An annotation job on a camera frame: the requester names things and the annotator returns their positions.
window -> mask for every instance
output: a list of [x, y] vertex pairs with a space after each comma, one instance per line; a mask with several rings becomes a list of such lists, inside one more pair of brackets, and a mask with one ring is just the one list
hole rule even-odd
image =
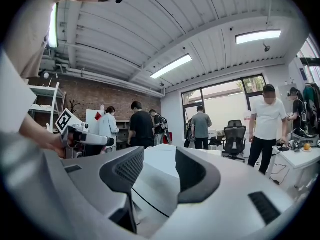
[[182, 95], [183, 105], [195, 104], [202, 102], [200, 90], [193, 90]]
[[223, 131], [231, 120], [241, 120], [248, 128], [249, 121], [244, 121], [244, 117], [263, 94], [265, 85], [264, 77], [255, 75], [185, 92], [182, 94], [184, 123], [197, 114], [198, 106], [203, 106], [212, 121], [209, 130]]
[[316, 83], [318, 86], [320, 86], [320, 63], [316, 62], [315, 64], [311, 64], [310, 61], [310, 58], [319, 59], [319, 53], [317, 52], [312, 36], [306, 39], [306, 42], [298, 53], [298, 57], [301, 58], [301, 61], [304, 65], [304, 72], [308, 82]]

orange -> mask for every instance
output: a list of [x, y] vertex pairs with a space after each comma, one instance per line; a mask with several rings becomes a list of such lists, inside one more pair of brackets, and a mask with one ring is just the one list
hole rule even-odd
[[311, 148], [311, 146], [309, 143], [306, 143], [306, 144], [304, 144], [303, 148], [304, 148], [304, 150], [308, 151]]

woman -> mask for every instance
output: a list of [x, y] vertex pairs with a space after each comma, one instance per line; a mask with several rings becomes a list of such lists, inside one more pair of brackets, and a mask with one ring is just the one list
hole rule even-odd
[[99, 135], [114, 139], [114, 145], [107, 147], [106, 152], [114, 152], [117, 150], [117, 121], [115, 119], [116, 110], [110, 106], [104, 112], [104, 116], [99, 120]]
[[302, 113], [304, 111], [304, 98], [301, 92], [292, 87], [290, 89], [290, 98], [293, 101], [293, 115], [288, 117], [288, 121], [293, 121], [293, 129], [305, 130], [305, 123], [302, 121]]

black t-shirt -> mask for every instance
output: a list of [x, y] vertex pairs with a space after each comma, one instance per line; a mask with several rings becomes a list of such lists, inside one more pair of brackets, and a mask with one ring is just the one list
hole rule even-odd
[[293, 102], [293, 113], [297, 113], [298, 117], [293, 121], [293, 129], [304, 128], [305, 123], [301, 121], [301, 115], [303, 112], [303, 104], [301, 100], [296, 99]]
[[160, 124], [160, 125], [154, 129], [154, 134], [164, 133], [164, 129], [161, 128], [161, 122], [162, 122], [162, 117], [161, 115], [157, 114], [154, 117], [154, 125], [157, 125], [157, 124]]
[[130, 120], [130, 131], [135, 131], [137, 139], [153, 139], [154, 123], [151, 116], [145, 111], [135, 113]]

security camera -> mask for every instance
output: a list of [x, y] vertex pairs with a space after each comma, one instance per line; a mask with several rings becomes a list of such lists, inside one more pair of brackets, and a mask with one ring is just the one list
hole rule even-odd
[[270, 51], [270, 49], [271, 49], [271, 47], [270, 46], [266, 46], [265, 45], [265, 43], [263, 43], [263, 45], [264, 45], [264, 51], [267, 53], [267, 52], [269, 52]]

